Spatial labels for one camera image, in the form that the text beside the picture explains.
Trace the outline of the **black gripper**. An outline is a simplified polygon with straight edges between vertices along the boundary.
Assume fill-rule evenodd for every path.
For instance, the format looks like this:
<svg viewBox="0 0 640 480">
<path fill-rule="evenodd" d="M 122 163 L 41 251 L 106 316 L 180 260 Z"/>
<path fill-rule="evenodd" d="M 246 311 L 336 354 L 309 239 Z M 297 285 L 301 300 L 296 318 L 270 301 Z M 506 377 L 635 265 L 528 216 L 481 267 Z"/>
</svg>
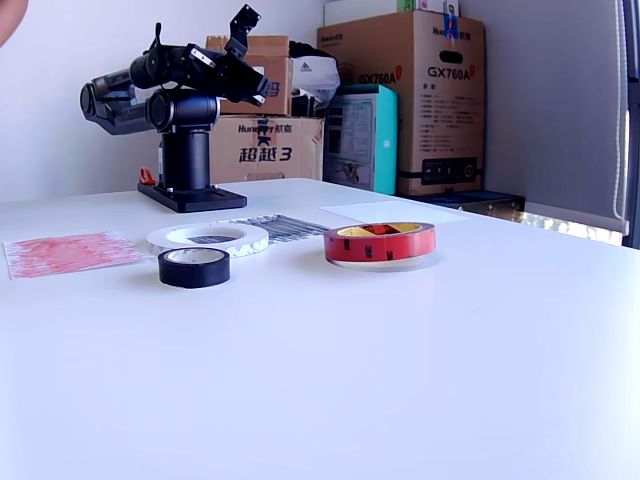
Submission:
<svg viewBox="0 0 640 480">
<path fill-rule="evenodd" d="M 218 52 L 192 45 L 186 60 L 186 85 L 227 100 L 249 100 L 262 106 L 269 79 L 230 52 Z"/>
</svg>

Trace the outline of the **bare human hand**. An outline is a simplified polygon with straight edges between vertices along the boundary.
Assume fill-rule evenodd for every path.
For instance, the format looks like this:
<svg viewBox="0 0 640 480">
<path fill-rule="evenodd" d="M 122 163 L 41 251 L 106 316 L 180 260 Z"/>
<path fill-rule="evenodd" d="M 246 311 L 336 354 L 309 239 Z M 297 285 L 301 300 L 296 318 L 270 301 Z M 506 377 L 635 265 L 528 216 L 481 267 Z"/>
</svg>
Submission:
<svg viewBox="0 0 640 480">
<path fill-rule="evenodd" d="M 0 46 L 3 46 L 21 24 L 28 0 L 0 0 Z"/>
</svg>

